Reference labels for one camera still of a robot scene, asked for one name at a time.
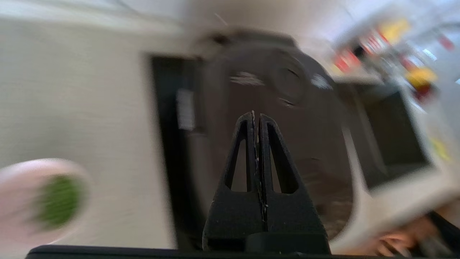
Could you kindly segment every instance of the green circle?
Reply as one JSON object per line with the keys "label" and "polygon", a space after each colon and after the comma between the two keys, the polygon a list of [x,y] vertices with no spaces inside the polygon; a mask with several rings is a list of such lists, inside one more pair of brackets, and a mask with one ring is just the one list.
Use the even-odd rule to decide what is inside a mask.
{"label": "green circle", "polygon": [[37,200],[37,220],[45,229],[58,229],[74,218],[82,204],[80,183],[67,175],[52,176]]}

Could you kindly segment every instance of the white wall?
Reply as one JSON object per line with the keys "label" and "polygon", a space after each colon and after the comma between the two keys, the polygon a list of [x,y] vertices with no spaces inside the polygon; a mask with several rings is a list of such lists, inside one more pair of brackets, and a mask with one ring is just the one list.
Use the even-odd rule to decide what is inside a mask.
{"label": "white wall", "polygon": [[[64,158],[95,182],[83,225],[59,244],[174,248],[144,54],[186,41],[7,20],[0,34],[0,167]],[[27,251],[0,258],[12,252]]]}
{"label": "white wall", "polygon": [[330,62],[336,46],[378,21],[406,17],[423,30],[448,2],[456,0],[2,0],[0,17],[194,38],[226,24],[252,27],[290,34]]}

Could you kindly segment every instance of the white surface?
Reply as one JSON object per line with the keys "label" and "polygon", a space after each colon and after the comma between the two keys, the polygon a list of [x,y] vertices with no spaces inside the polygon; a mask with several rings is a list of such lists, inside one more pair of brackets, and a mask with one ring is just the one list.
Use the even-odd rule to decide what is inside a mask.
{"label": "white surface", "polygon": [[50,4],[65,4],[68,6],[86,6],[105,10],[122,11],[126,7],[118,0],[39,0]]}
{"label": "white surface", "polygon": [[174,248],[144,53],[186,41],[6,20],[0,34],[0,167],[63,158],[95,182],[84,224],[59,243]]}

